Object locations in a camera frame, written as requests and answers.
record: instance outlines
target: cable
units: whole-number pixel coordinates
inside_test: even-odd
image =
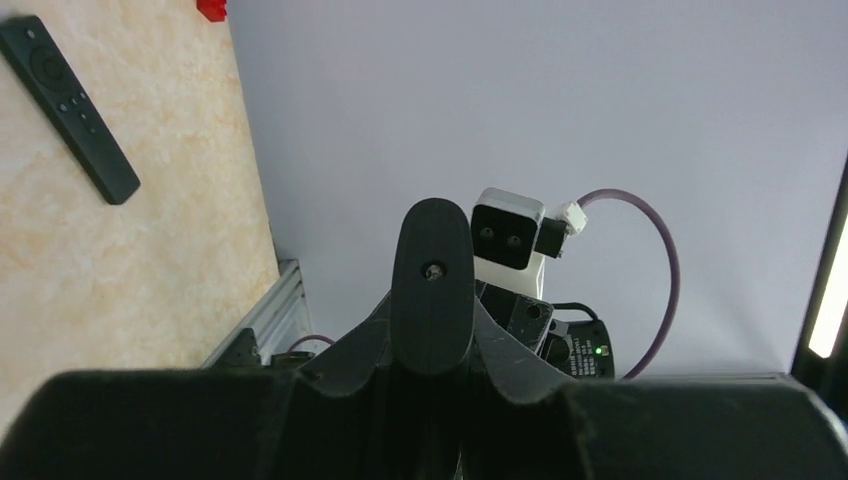
[[[308,342],[310,340],[319,340],[319,341],[324,342],[328,345],[332,345],[332,344],[336,343],[332,338],[325,337],[324,335],[306,335],[306,336],[299,338],[296,342],[294,342],[292,344],[292,346],[289,347],[288,351],[293,352],[294,349],[299,347],[302,343]]]
[[[594,310],[589,308],[588,305],[582,304],[580,302],[568,302],[568,303],[552,303],[552,307],[554,310],[576,310],[578,312],[583,312],[586,315],[589,315],[589,318],[592,320],[600,320],[598,314],[595,313]]]
[[[598,200],[607,199],[627,202],[641,210],[642,213],[651,220],[651,223],[653,223],[657,228],[663,244],[665,244],[665,250],[668,254],[668,263],[671,268],[671,289],[668,294],[668,304],[665,308],[662,323],[660,323],[660,328],[654,337],[654,341],[651,342],[651,346],[648,347],[648,351],[645,352],[645,355],[643,355],[636,363],[636,366],[630,369],[630,371],[622,377],[630,379],[635,378],[637,375],[642,373],[645,367],[647,367],[654,357],[657,356],[657,352],[659,352],[660,347],[662,347],[663,342],[665,342],[665,337],[668,336],[668,331],[671,329],[671,324],[674,321],[674,314],[677,312],[677,303],[680,300],[680,258],[677,255],[677,248],[674,246],[674,240],[671,238],[671,232],[668,230],[668,226],[666,226],[662,217],[660,217],[660,214],[648,205],[648,202],[642,200],[636,195],[616,188],[602,188],[583,195],[577,200],[577,204],[580,205],[580,208],[585,209]]]

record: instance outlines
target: beige marbled tabletop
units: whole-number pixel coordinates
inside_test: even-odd
[[[0,436],[52,374],[199,365],[278,277],[226,23],[194,0],[41,17],[141,178],[109,206],[0,60]]]

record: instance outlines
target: screw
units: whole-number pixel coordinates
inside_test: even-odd
[[[439,265],[435,263],[431,263],[429,267],[424,270],[424,278],[427,279],[428,282],[436,281],[442,278],[445,275],[445,271]]]

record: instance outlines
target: white connector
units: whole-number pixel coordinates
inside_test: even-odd
[[[573,237],[574,235],[578,235],[582,232],[583,229],[586,228],[586,222],[589,220],[586,218],[586,214],[577,202],[571,202],[563,205],[559,209],[556,219],[568,224],[569,237]]]

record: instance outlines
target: remote control button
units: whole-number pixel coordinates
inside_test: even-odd
[[[47,47],[33,50],[29,58],[30,69],[38,83],[54,92],[63,92],[70,87],[70,75],[59,54]]]

